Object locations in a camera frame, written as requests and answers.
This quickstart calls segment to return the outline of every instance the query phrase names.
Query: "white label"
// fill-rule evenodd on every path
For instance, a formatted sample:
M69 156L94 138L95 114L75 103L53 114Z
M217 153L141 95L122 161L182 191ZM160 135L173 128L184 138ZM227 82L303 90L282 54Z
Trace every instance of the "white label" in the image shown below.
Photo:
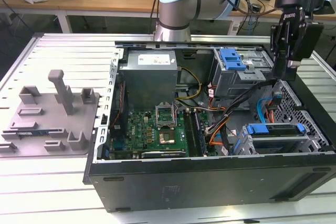
M209 97L214 97L214 90L213 89L209 89Z
M138 65L170 65L169 55L139 55Z
M229 154L229 151L224 146L222 146L222 153L224 154L224 156L227 156Z
M253 62L251 60L243 60L244 65L253 65Z
M32 132L18 132L17 134L19 136L29 136L29 135L32 135Z
M236 130L232 130L231 134L227 134L227 136L237 136Z

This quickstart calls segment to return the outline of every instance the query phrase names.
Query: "yellow wire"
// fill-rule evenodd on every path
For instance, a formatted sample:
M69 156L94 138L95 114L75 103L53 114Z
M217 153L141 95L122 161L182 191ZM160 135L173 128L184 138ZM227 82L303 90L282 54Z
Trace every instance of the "yellow wire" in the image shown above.
M190 73L197 80L197 82L198 82L198 91L195 94L190 95L188 97L177 97L176 100L188 100L188 99L192 99L192 98L194 98L194 97L196 97L196 96L199 95L199 93L202 90L202 84L199 81L199 79L197 78L197 76L194 73L192 73L189 69L187 69L187 68L181 68L181 69L184 69L185 71L187 71L188 73Z

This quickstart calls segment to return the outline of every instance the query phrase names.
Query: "wooden desk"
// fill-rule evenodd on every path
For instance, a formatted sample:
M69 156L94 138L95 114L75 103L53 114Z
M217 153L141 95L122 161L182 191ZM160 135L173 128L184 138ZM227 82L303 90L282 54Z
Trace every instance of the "wooden desk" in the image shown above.
M71 32L68 16L114 16L114 17L149 17L154 0L48 0L34 5L24 0L5 0L17 13L27 14L47 14L58 16L62 31ZM274 0L264 1L266 10L274 6ZM247 10L245 1L240 1L239 7ZM11 11L0 3L0 13L11 13ZM261 22L277 22L281 11L276 11L262 16ZM336 15L320 15L316 17L328 24L336 23ZM231 26L229 34L235 34L235 27L239 26L244 19L244 14L240 12L231 12L227 20L230 20Z

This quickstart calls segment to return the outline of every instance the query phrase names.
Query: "vent grille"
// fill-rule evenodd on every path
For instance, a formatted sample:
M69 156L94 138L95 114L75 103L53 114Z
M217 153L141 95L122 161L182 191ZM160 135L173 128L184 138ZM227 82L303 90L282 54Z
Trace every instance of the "vent grille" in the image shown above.
M275 121L277 123L302 123L309 129L309 133L307 135L315 138L321 146L329 145L328 141L321 134L309 114L306 111L294 109L296 104L287 89L282 87L281 91L285 96L274 113Z

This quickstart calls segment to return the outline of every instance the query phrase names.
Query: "side panel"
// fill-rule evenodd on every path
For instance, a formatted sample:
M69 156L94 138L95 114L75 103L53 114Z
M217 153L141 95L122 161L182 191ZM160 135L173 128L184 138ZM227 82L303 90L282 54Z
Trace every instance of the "side panel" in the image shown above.
M279 162L283 163L282 168L257 168L260 163L257 159L267 162L266 158L223 158L213 162L218 166L231 168L210 170L209 167L208 171L200 168L194 172L191 169L178 172L183 168L177 167L183 166L183 163L197 167L199 161L196 160L156 162L152 165L140 164L147 162L122 162L129 163L126 166L133 166L135 169L142 166L139 167L143 171L142 174L91 174L90 179L106 210L114 212L296 201L336 174L336 164L328 167L304 167L304 164L300 167L286 167L288 165L285 165L285 162ZM252 166L255 168L248 168L248 162L254 162ZM163 163L169 165L170 169L164 169L161 166ZM146 166L151 166L154 170L154 165L163 172L145 173L148 170Z

